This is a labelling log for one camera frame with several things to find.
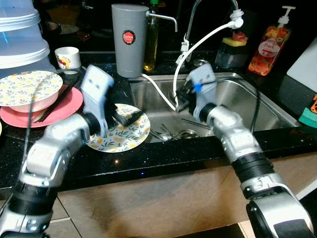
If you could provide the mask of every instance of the sponge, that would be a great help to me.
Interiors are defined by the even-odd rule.
[[[308,108],[304,109],[299,121],[311,127],[317,128],[317,114],[313,113]]]
[[[245,46],[247,44],[247,41],[234,41],[231,37],[223,38],[222,42],[233,47]]]

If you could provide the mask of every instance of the robotic hand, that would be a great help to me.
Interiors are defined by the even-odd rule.
[[[112,117],[127,126],[140,117],[126,119],[106,98],[113,78],[90,65],[81,85],[85,107],[46,128],[44,136],[28,152],[13,194],[0,209],[0,238],[46,238],[57,196],[69,160],[95,133],[104,135],[115,125]]]
[[[210,64],[193,70],[178,97],[197,121],[204,121],[221,141],[241,182],[247,212],[257,238],[314,238],[307,211],[286,185],[241,117],[225,106],[217,106],[216,81]]]

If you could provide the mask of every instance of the sink faucet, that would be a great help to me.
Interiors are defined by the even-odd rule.
[[[194,19],[196,8],[201,1],[202,0],[196,0],[194,3],[193,9],[192,9],[192,12],[190,15],[190,20],[189,20],[187,32],[184,36],[184,41],[182,42],[182,45],[181,45],[182,54],[178,57],[178,59],[176,61],[177,64],[179,64],[180,60],[184,57],[185,53],[189,50],[189,35],[190,35],[190,31],[192,29],[192,24],[193,24],[193,19]],[[231,0],[231,1],[234,5],[235,10],[238,10],[239,9],[238,2],[236,0]],[[187,62],[189,62],[190,57],[191,57],[191,54],[186,58]]]

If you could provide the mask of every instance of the white cable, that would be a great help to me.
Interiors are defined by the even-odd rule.
[[[196,49],[202,42],[204,42],[206,39],[208,39],[210,36],[212,36],[213,34],[217,33],[218,31],[227,28],[227,27],[232,27],[234,26],[235,22],[234,21],[230,21],[227,24],[224,24],[222,26],[219,26],[218,28],[214,29],[213,31],[211,31],[210,33],[208,33],[207,35],[205,35],[199,42],[197,42],[192,48],[189,49],[189,51],[184,55],[184,57],[181,59],[181,61],[179,62],[175,74],[174,74],[174,81],[173,81],[173,94],[175,97],[175,102],[176,102],[176,108],[178,108],[178,100],[177,100],[177,96],[176,96],[176,80],[177,80],[177,76],[179,73],[179,70],[182,66],[182,64],[184,63],[184,61],[186,60],[187,56],[190,55],[191,52],[194,51],[194,49]]]
[[[146,74],[141,74],[142,77],[146,78],[147,80],[149,80],[153,86],[156,88],[156,90],[158,91],[158,93],[160,94],[160,96],[164,99],[164,101],[166,101],[166,103],[170,106],[170,108],[173,109],[173,111],[176,110],[176,108],[174,107],[174,105],[167,99],[167,97],[162,93],[162,91],[159,89],[158,85],[154,82],[153,79],[151,79],[149,76],[147,76]]]

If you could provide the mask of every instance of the white cup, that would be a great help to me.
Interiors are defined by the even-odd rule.
[[[76,74],[76,71],[70,70],[81,66],[79,49],[75,47],[62,47],[55,50],[58,66],[66,69],[66,74]]]

